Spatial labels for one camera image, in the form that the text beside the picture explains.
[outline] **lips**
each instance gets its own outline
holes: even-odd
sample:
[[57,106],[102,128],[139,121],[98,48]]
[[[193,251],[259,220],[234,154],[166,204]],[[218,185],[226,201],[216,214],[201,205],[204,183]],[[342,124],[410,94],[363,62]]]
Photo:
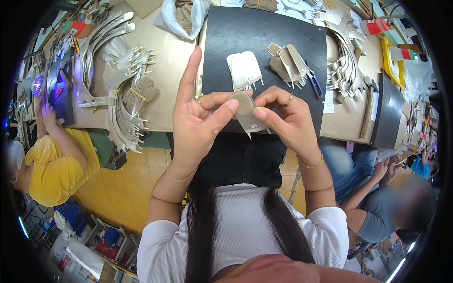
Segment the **lips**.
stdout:
[[267,254],[257,257],[253,261],[251,261],[247,267],[244,268],[244,271],[250,271],[261,266],[265,266],[274,262],[279,261],[292,261],[289,257],[283,254]]

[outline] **paper document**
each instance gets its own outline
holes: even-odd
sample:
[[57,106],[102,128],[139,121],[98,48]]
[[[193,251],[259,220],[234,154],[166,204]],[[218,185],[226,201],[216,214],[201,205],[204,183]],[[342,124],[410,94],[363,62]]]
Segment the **paper document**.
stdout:
[[371,120],[376,122],[376,114],[377,114],[377,104],[379,102],[379,93],[375,92],[373,94],[373,108],[371,109]]
[[326,86],[326,94],[324,95],[324,110],[323,113],[331,113],[333,114],[333,89]]
[[362,18],[356,14],[356,12],[354,12],[353,10],[349,10],[351,12],[351,18],[352,18],[352,21],[354,22],[354,24],[356,26],[358,26],[359,28],[357,29],[358,32],[360,32],[361,34],[363,34],[363,36],[366,37],[366,35],[363,33],[363,30],[362,28],[360,27],[360,22],[362,21]]
[[[312,6],[305,3],[304,1],[295,1],[294,3],[289,0],[276,0],[277,1],[277,14],[282,14],[292,18],[302,20],[307,23],[313,24],[312,18],[314,17],[314,11],[320,10],[322,1],[318,2],[318,5]],[[220,0],[220,6],[223,7],[242,7],[244,0]]]

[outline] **fingernail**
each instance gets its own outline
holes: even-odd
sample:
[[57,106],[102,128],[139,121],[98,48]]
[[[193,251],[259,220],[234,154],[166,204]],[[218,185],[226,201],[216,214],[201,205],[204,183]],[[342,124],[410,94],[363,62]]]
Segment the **fingernail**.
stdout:
[[263,111],[260,107],[256,107],[253,109],[253,115],[256,119],[263,121],[267,117],[267,113]]
[[237,108],[239,107],[239,101],[237,99],[231,99],[228,101],[228,107],[233,110],[233,112],[236,112]]

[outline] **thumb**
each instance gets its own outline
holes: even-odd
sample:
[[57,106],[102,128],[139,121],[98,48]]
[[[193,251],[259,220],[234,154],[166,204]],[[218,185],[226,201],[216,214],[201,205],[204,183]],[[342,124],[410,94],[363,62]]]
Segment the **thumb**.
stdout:
[[203,124],[214,134],[218,134],[233,118],[239,106],[237,99],[223,103]]
[[253,115],[263,122],[263,124],[274,130],[278,135],[283,134],[285,129],[289,126],[277,113],[266,107],[254,108]]

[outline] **yellow shirt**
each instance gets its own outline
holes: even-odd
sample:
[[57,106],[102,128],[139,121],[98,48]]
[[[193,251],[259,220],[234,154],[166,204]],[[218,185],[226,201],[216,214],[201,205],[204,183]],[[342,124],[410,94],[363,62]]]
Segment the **yellow shirt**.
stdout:
[[64,129],[80,146],[88,159],[85,173],[73,157],[64,157],[60,147],[50,135],[38,139],[25,156],[27,165],[34,162],[30,181],[30,196],[38,203],[57,206],[73,195],[76,190],[96,171],[99,159],[85,130]]

